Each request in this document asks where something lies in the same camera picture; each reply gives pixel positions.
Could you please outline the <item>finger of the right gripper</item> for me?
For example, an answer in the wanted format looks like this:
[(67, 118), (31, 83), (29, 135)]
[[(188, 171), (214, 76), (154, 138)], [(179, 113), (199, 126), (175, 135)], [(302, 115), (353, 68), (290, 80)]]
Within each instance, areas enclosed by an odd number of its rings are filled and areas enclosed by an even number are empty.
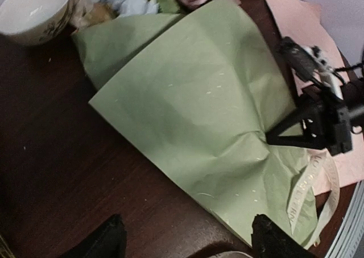
[[(311, 114), (311, 108), (300, 107), (288, 116), (286, 116), (281, 122), (279, 122), (274, 128), (270, 129), (266, 133), (267, 140), (311, 140), (313, 137), (311, 132), (305, 132), (303, 129), (302, 120), (307, 119)], [(282, 136), (282, 133), (290, 129), (291, 127), (300, 123), (303, 133), (301, 135)]]
[(269, 145), (301, 147), (315, 149), (315, 144), (303, 136), (268, 136)]

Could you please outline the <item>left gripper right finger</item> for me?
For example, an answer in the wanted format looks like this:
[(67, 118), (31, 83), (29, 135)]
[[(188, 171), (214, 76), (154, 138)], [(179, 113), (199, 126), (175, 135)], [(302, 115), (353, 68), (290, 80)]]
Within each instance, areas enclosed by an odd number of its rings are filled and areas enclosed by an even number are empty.
[(277, 226), (269, 217), (258, 214), (252, 223), (253, 257), (258, 258), (315, 258)]

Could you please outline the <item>green wrapping paper sheet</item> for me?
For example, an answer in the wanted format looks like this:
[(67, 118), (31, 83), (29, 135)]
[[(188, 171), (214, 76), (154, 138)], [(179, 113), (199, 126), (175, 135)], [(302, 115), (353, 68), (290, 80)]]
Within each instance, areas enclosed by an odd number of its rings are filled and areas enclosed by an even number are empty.
[(295, 103), (240, 7), (128, 16), (72, 38), (97, 89), (90, 105), (171, 181), (246, 243), (264, 214), (304, 246), (317, 225), (313, 191), (294, 232), (287, 206), (308, 152), (265, 138)]

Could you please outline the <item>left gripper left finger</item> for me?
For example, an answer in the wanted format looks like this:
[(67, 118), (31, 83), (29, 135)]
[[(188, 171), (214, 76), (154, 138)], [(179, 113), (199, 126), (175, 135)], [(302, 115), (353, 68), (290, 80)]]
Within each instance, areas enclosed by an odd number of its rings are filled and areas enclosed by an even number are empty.
[(64, 257), (125, 257), (127, 232), (119, 214), (114, 214)]

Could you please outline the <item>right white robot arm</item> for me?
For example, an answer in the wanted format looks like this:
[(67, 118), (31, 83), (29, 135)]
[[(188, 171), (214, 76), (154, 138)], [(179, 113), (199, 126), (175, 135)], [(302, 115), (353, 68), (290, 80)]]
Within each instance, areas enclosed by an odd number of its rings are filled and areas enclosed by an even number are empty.
[(363, 79), (346, 82), (341, 72), (363, 68), (363, 63), (334, 68), (318, 47), (304, 47), (284, 37), (277, 52), (300, 80), (297, 109), (266, 133), (269, 145), (322, 150), (335, 156), (353, 149), (355, 127), (363, 127)]

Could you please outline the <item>beige printed ribbon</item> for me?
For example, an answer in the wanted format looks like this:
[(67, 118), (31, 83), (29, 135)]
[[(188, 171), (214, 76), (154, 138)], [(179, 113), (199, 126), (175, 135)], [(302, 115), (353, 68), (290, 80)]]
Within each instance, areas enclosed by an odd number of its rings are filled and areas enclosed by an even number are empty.
[(288, 201), (287, 215), (291, 231), (294, 232), (307, 194), (312, 190), (313, 185), (322, 170), (325, 172), (330, 182), (330, 195), (324, 204), (315, 229), (308, 238), (308, 241), (304, 244), (305, 249), (310, 248), (318, 241), (322, 230), (334, 215), (340, 199), (338, 170), (333, 157), (328, 150), (309, 151), (309, 164), (294, 185)]

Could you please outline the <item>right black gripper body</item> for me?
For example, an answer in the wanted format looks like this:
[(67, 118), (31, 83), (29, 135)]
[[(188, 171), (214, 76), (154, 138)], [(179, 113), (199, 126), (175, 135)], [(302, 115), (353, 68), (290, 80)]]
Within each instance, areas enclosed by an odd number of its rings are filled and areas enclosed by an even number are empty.
[(308, 86), (303, 89), (308, 99), (304, 116), (307, 148), (327, 149), (332, 156), (353, 149), (349, 109), (344, 100), (328, 88)]

